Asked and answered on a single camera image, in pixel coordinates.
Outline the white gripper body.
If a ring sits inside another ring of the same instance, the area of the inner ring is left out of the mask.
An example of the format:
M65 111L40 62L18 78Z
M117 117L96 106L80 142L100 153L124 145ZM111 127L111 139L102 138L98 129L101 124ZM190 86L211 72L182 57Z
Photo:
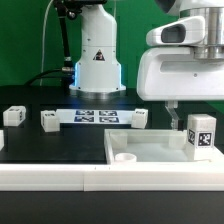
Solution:
M147 50L137 93L144 101L224 100L224 61L196 60L189 47Z

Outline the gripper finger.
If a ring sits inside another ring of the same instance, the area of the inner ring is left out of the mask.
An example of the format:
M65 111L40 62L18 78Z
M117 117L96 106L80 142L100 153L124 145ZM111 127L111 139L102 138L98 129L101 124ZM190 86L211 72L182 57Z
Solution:
M171 128L175 131L183 130L183 121L179 118L176 113L176 109L178 108L177 101L166 101L165 108L169 115L171 116Z

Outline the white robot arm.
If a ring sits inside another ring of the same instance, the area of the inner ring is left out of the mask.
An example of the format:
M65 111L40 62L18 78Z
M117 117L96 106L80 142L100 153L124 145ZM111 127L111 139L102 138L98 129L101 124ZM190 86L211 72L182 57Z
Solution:
M171 127L182 127L180 101L224 100L224 0L155 0L177 21L149 31L137 93L144 101L164 101ZM73 93L107 98L123 92L116 59L117 24L100 4L82 9L82 54L75 65Z

